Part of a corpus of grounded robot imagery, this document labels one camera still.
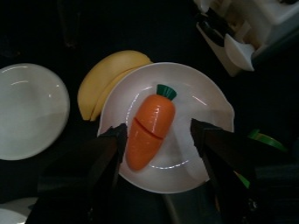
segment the black surface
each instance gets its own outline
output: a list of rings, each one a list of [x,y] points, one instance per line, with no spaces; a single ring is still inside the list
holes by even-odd
[[[253,73],[230,78],[196,30],[190,0],[86,0],[80,8],[78,45],[69,49],[54,1],[1,1],[1,33],[19,55],[0,56],[0,66],[27,62],[47,67],[66,85],[70,113],[60,138],[42,153],[19,161],[0,160],[0,202],[34,196],[45,165],[96,136],[98,122],[80,118],[78,86],[92,66],[120,50],[137,50],[153,62],[177,62],[198,69],[234,109],[234,131],[245,136],[260,128],[292,146],[299,136],[297,44],[258,64]],[[158,194],[120,178],[116,195],[114,223],[170,223]]]

